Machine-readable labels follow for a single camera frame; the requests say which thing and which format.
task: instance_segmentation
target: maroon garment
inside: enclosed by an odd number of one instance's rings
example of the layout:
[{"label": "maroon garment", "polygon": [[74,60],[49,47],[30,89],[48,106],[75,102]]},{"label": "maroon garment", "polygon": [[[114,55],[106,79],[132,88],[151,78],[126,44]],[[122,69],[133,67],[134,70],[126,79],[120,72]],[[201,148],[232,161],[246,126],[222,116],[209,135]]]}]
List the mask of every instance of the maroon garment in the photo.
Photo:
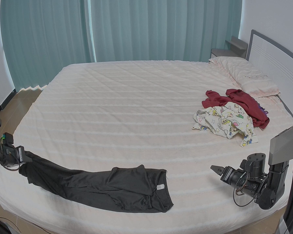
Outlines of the maroon garment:
[{"label": "maroon garment", "polygon": [[241,89],[227,89],[226,96],[228,97],[220,96],[219,93],[212,90],[206,91],[206,95],[208,99],[202,101],[204,108],[221,107],[232,101],[243,107],[246,113],[252,117],[254,127],[264,129],[269,123],[269,118],[260,110],[257,101]]}]

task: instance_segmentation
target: white headboard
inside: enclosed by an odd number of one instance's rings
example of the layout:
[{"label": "white headboard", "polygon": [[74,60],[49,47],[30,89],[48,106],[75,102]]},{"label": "white headboard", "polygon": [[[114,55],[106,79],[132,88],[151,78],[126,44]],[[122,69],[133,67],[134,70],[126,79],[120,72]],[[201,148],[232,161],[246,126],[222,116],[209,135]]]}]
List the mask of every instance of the white headboard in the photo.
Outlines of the white headboard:
[{"label": "white headboard", "polygon": [[279,98],[293,116],[293,53],[252,30],[246,60],[278,85]]}]

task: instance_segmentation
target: cartoon print shirt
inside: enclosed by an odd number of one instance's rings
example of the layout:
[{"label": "cartoon print shirt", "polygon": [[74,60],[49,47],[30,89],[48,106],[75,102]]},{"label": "cartoon print shirt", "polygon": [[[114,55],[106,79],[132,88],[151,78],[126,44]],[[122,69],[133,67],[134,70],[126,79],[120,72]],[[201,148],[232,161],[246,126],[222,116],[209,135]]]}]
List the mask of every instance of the cartoon print shirt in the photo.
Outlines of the cartoon print shirt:
[{"label": "cartoon print shirt", "polygon": [[228,102],[222,107],[208,107],[197,111],[192,129],[212,131],[215,135],[231,139],[237,133],[244,136],[240,146],[258,142],[254,133],[253,120],[245,110],[236,103]]}]

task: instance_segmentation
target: bed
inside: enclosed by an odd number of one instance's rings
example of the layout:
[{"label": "bed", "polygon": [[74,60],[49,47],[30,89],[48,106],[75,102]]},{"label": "bed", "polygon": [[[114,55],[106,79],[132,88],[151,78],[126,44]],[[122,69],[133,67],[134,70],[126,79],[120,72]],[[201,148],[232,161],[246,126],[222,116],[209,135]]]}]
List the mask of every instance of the bed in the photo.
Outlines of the bed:
[{"label": "bed", "polygon": [[[270,44],[267,39],[252,32],[254,44],[248,53],[248,59],[264,73],[273,68],[265,66],[265,56],[272,53],[269,48],[261,48],[262,41],[266,46],[266,42]],[[232,188],[221,182],[210,166],[237,168],[249,154],[267,155],[270,139],[293,125],[293,101],[282,99],[282,94],[287,98],[286,87],[284,91],[281,88],[280,97],[258,98],[269,112],[270,123],[265,130],[255,129],[258,143],[242,148],[242,136],[229,140],[191,129],[193,114],[202,108],[206,90],[224,95],[228,88],[239,87],[216,65],[203,62],[120,61],[63,68],[17,127],[15,146],[23,145],[25,150],[69,169],[97,172],[140,164],[166,169],[174,206],[167,213],[91,208],[28,184],[26,177],[2,167],[0,204],[26,220],[63,234],[221,234],[274,213],[287,203],[290,172],[282,198],[270,210],[262,210],[254,203],[237,207]],[[238,202],[243,204],[249,199],[245,196]]]}]

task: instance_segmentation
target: gray headboard frame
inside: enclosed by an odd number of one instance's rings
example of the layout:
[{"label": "gray headboard frame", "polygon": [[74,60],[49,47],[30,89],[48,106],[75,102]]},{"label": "gray headboard frame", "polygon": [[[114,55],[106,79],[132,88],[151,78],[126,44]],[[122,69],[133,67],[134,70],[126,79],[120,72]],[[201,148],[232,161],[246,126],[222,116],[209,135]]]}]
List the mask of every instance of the gray headboard frame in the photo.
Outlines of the gray headboard frame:
[{"label": "gray headboard frame", "polygon": [[[291,52],[289,49],[285,48],[284,46],[282,46],[281,44],[277,43],[276,41],[274,41],[273,39],[257,32],[256,30],[252,30],[251,31],[251,37],[250,37],[250,44],[248,47],[248,52],[247,52],[247,56],[246,56],[246,60],[249,60],[250,58],[250,53],[251,53],[251,49],[252,49],[252,42],[253,42],[253,36],[257,35],[260,38],[266,40],[267,42],[271,43],[272,45],[274,45],[275,47],[277,47],[278,49],[280,49],[281,51],[283,51],[284,53],[286,53],[288,56],[290,56],[293,59],[293,52]],[[289,108],[286,106],[286,104],[282,101],[282,99],[279,97],[279,99],[281,100],[281,102],[283,103],[285,109],[292,115],[293,117],[293,113],[289,110]]]}]

